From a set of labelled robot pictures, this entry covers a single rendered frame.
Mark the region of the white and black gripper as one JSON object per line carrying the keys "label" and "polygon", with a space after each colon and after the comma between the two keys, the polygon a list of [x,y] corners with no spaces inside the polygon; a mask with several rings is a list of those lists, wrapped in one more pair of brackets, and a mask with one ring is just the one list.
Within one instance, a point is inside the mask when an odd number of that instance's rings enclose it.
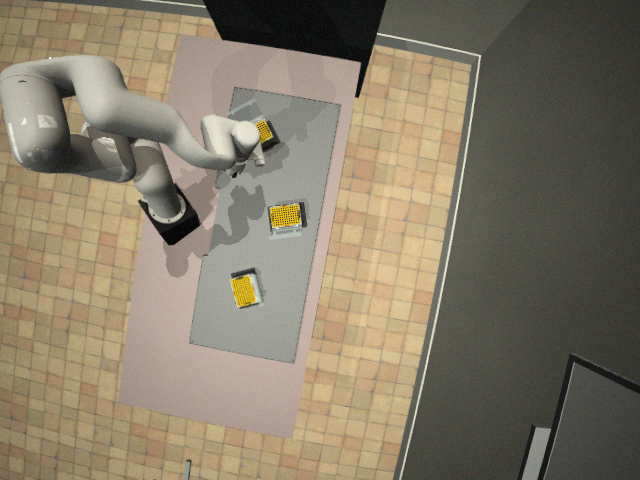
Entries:
{"label": "white and black gripper", "polygon": [[226,171],[226,174],[228,176],[232,176],[232,178],[236,178],[238,171],[240,171],[240,173],[238,173],[238,174],[241,174],[242,171],[244,170],[245,164],[246,164],[246,161],[244,161],[244,162],[236,162],[235,165],[232,168],[226,169],[224,171]]}

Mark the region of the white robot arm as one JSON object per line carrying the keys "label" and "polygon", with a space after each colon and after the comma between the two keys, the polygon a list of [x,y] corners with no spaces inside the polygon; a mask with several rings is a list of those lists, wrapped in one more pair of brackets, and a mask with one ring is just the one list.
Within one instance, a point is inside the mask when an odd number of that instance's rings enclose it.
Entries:
{"label": "white robot arm", "polygon": [[[71,96],[77,96],[86,119],[81,135],[70,134],[62,98]],[[159,143],[198,168],[226,170],[246,160],[254,160],[255,167],[265,164],[254,123],[203,117],[204,149],[172,105],[128,91],[119,67],[100,56],[11,65],[0,73],[0,98],[11,150],[20,165],[118,183],[135,177],[135,187],[146,195],[142,201],[161,223],[180,220],[186,204],[176,194]]]}

